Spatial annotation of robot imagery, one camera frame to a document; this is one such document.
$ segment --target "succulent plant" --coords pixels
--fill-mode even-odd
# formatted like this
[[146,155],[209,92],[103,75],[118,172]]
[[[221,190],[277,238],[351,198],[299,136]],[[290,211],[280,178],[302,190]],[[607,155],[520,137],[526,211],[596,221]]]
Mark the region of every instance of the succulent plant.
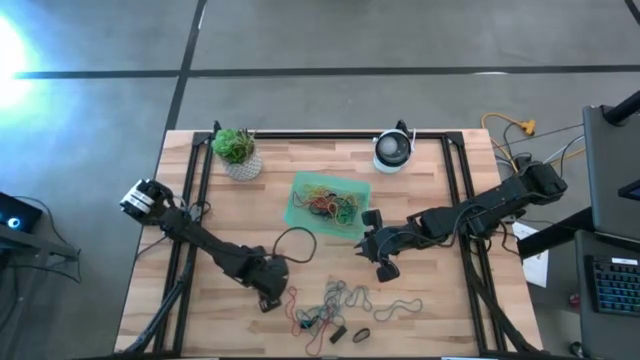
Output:
[[213,151],[229,164],[242,164],[253,155],[255,142],[247,129],[218,130]]

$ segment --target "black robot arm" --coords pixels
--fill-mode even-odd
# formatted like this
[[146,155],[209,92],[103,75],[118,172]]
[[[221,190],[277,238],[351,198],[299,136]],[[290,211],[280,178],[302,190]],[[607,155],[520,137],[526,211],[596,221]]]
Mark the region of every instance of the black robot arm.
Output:
[[452,207],[439,207],[407,218],[403,226],[382,226],[380,210],[362,214],[365,225],[373,229],[356,245],[357,255],[380,263],[378,280],[389,281],[400,276],[400,270],[389,259],[408,249],[446,246],[454,233],[485,238],[490,236],[506,216],[522,216],[529,204],[544,205],[560,199],[567,184],[549,164],[530,164],[502,184]]
[[279,304],[287,285],[288,268],[282,257],[267,254],[262,246],[249,248],[220,240],[175,205],[169,188],[155,180],[140,180],[120,202],[122,211],[142,225],[158,225],[175,240],[193,244],[213,257],[225,275],[260,295],[263,311]]

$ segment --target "gray concrete floor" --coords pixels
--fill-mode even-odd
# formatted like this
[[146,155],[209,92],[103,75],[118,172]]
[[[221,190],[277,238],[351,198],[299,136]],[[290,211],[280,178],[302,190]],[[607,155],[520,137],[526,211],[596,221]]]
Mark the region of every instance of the gray concrete floor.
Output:
[[[0,57],[24,53],[18,71],[178,70],[195,7],[196,0],[3,0],[0,21],[23,47]],[[618,0],[209,0],[192,68],[633,64],[638,37]],[[476,128],[482,114],[498,111],[537,120],[540,134],[580,123],[582,106],[614,104],[639,82],[639,73],[191,79],[177,128],[210,128],[216,119],[258,129],[371,128],[399,118],[411,127]],[[7,83],[0,78],[0,87]],[[52,208],[60,232],[83,249],[84,279],[46,277],[16,358],[108,354],[141,230],[118,201],[154,173],[176,80],[8,84],[0,191]],[[504,126],[492,120],[490,130],[500,137]],[[580,132],[513,150],[543,160]],[[584,156],[567,161],[565,179],[564,198],[532,207],[529,218],[557,221],[589,205]],[[38,231],[49,233],[48,224]],[[565,250],[552,252],[550,278],[562,278],[572,256]],[[572,286],[569,279],[532,289],[544,345],[556,353],[579,337],[579,319],[563,303]],[[3,308],[7,301],[0,299]]]

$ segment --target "desk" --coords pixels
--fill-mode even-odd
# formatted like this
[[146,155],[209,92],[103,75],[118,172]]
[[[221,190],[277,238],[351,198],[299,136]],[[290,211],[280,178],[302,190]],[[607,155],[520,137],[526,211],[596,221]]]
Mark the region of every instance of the desk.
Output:
[[[500,178],[488,133],[485,130],[463,133],[476,193],[496,186]],[[182,189],[192,138],[192,131],[171,131],[165,139],[156,178],[176,194]],[[231,180],[220,160],[214,159],[207,195],[212,210],[202,224],[221,239],[249,246],[263,245],[270,251],[276,237],[288,227],[283,215],[297,171],[320,171],[369,182],[370,208],[381,210],[385,225],[400,225],[407,215],[426,208],[451,205],[442,146],[433,140],[417,140],[410,163],[393,175],[381,174],[373,168],[370,140],[258,140],[257,144],[264,168],[253,181]],[[461,181],[455,159],[457,156],[454,156],[456,177]],[[199,178],[196,173],[193,197]],[[289,262],[289,285],[299,289],[298,307],[321,304],[326,282],[338,279],[350,287],[368,286],[374,309],[385,308],[398,298],[419,297],[424,303],[420,313],[398,311],[391,320],[382,323],[375,322],[371,313],[361,309],[345,310],[349,332],[332,345],[327,340],[335,330],[329,329],[321,356],[477,355],[458,246],[403,252],[394,260],[402,272],[400,278],[381,284],[376,278],[376,266],[354,255],[354,241],[316,235],[318,249],[313,261],[304,265]],[[145,228],[140,247],[161,236],[157,228]],[[504,251],[500,241],[501,237],[495,238],[489,252],[498,300],[526,339],[541,348],[520,260]],[[508,244],[515,248],[513,242]],[[165,242],[135,264],[116,350],[131,344],[156,312],[170,248],[169,242]],[[279,251],[296,258],[307,257],[310,248],[304,233],[291,233],[278,245]],[[288,299],[285,293],[283,302]],[[310,337],[290,335],[291,322],[285,318],[283,307],[261,313],[256,291],[244,289],[224,276],[211,257],[200,250],[188,314],[183,356],[306,356],[305,345]],[[486,309],[483,318],[492,344]],[[173,339],[171,322],[175,322],[175,316],[169,319],[169,346]],[[371,329],[371,338],[353,344],[351,336],[362,327]]]

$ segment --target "black ring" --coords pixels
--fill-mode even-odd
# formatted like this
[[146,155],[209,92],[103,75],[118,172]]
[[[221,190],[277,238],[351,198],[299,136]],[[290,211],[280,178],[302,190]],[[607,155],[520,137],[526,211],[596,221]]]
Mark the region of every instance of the black ring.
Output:
[[355,333],[355,335],[353,335],[353,342],[359,343],[367,339],[370,335],[371,335],[371,330],[369,330],[369,328],[360,329],[358,330],[357,333]]

